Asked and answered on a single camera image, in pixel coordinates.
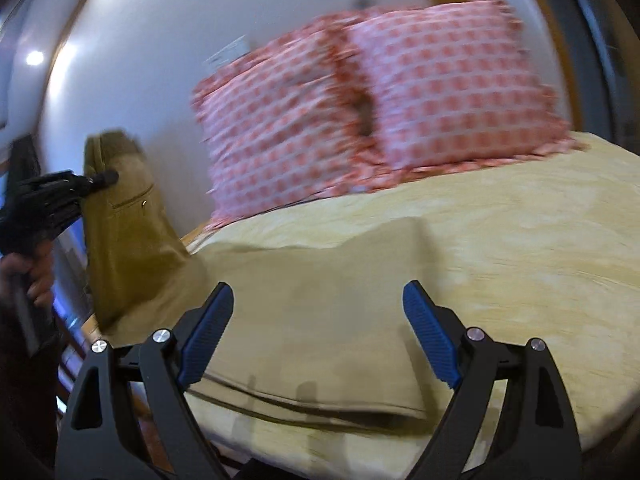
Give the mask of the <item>person left hand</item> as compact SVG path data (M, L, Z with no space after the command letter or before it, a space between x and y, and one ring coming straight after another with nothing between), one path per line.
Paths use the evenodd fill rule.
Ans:
M32 257L24 257L12 252L1 258L1 301L11 300L10 281L12 276L26 275L29 284L26 295L37 307L52 307L54 293L53 243L44 240L35 249Z

